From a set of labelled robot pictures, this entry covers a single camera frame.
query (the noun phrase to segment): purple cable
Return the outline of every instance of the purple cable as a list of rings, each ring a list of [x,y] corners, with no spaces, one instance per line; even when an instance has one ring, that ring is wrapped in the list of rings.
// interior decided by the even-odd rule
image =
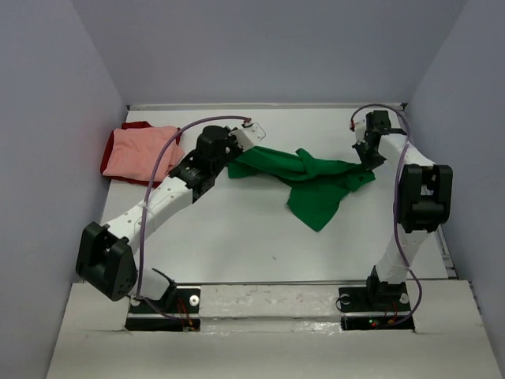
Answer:
[[[421,304],[421,300],[423,298],[423,287],[421,286],[421,281],[417,278],[416,274],[414,274],[412,269],[410,268],[410,262],[407,259],[405,252],[403,251],[402,244],[400,243],[400,238],[398,236],[398,215],[396,212],[396,204],[398,202],[398,184],[400,182],[400,176],[402,174],[403,162],[405,160],[405,155],[407,153],[407,150],[409,149],[409,143],[410,143],[410,126],[409,126],[409,122],[407,121],[405,115],[398,112],[393,107],[390,107],[385,104],[380,104],[380,103],[371,103],[371,104],[367,104],[367,105],[364,105],[363,107],[359,107],[358,109],[356,109],[354,111],[354,113],[350,116],[351,123],[354,123],[354,116],[359,111],[362,111],[363,109],[370,108],[370,107],[386,108],[386,109],[389,109],[390,111],[395,112],[397,114],[397,116],[399,116],[400,119],[402,120],[403,126],[405,127],[405,130],[407,133],[407,141],[405,143],[405,146],[403,146],[402,153],[400,154],[400,158],[398,160],[398,166],[396,167],[395,200],[393,201],[393,234],[395,235],[396,247],[398,248],[398,251],[400,252],[400,256],[402,257],[403,264],[405,265],[407,270],[409,270],[409,273],[412,276],[412,279],[416,282],[417,288],[419,289],[419,296],[417,297],[416,304],[413,306],[413,308],[409,312],[409,314],[407,314],[404,318],[401,318],[400,320],[394,322],[393,324],[384,325],[385,327],[389,328],[391,326],[400,325],[401,323],[409,320],[413,316],[413,314],[416,312],[417,308],[419,308],[419,305]]]
[[[186,125],[184,128],[178,130],[176,134],[174,134],[166,143],[165,146],[161,149],[158,155],[158,159],[156,160],[155,166],[152,169],[152,174],[151,178],[149,179],[149,184],[148,188],[145,191],[145,196],[144,196],[144,203],[145,206],[142,208],[142,219],[140,221],[140,241],[139,241],[139,276],[137,280],[137,292],[135,294],[136,298],[142,298],[140,296],[140,289],[142,288],[142,279],[143,279],[143,274],[144,274],[144,243],[145,243],[145,224],[147,222],[148,218],[148,210],[147,206],[149,204],[149,197],[151,196],[151,191],[152,191],[152,186],[155,182],[155,176],[156,172],[158,171],[159,164],[161,162],[161,159],[163,158],[163,155],[165,154],[166,150],[174,142],[179,136],[181,136],[187,129],[193,128],[196,125],[203,124],[205,122],[212,122],[212,121],[219,121],[219,120],[242,120],[244,122],[250,122],[251,118],[249,117],[244,117],[244,116],[215,116],[215,117],[207,117],[207,118],[202,118],[201,120],[191,122],[190,124]],[[152,304],[151,301],[146,301],[147,304],[149,304],[153,310],[156,312],[162,314],[163,316],[167,318],[176,318],[176,317],[171,317],[168,316],[164,312],[159,312],[159,310],[156,307],[153,307],[154,304]]]

